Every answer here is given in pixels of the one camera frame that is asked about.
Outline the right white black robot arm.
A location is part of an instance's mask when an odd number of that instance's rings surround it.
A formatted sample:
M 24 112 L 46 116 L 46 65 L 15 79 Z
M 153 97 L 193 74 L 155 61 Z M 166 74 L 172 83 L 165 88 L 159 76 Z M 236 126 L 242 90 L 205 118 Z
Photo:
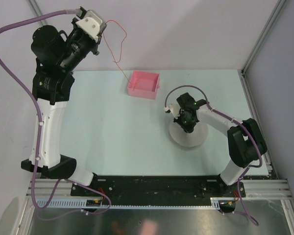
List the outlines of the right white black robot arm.
M 213 127 L 227 137 L 230 160 L 218 175 L 217 193 L 228 196 L 250 168 L 260 168 L 267 145 L 256 120 L 237 119 L 213 108 L 206 99 L 195 100 L 189 93 L 180 95 L 176 103 L 165 108 L 173 115 L 171 127 L 177 129 L 175 142 L 190 145 L 200 124 Z

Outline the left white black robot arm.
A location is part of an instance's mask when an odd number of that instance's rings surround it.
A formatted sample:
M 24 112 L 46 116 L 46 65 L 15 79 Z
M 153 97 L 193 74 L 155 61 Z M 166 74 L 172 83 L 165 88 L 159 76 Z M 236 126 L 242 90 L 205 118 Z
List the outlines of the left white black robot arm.
M 94 35 L 74 26 L 67 35 L 54 26 L 45 25 L 32 36 L 31 50 L 36 55 L 36 74 L 32 94 L 37 101 L 42 128 L 40 146 L 21 162 L 23 170 L 37 170 L 50 179 L 68 179 L 81 184 L 84 193 L 92 196 L 98 191 L 94 174 L 77 165 L 77 160 L 60 154 L 62 119 L 74 83 L 73 70 L 89 52 L 98 55 L 102 32 Z

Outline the white plastic spool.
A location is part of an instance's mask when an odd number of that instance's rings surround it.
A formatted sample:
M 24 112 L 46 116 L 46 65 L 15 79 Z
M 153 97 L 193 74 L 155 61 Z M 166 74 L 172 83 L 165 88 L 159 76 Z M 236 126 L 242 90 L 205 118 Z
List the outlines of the white plastic spool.
M 198 122 L 193 132 L 186 133 L 177 123 L 171 122 L 169 133 L 172 139 L 183 147 L 197 147 L 202 145 L 208 137 L 208 125 Z

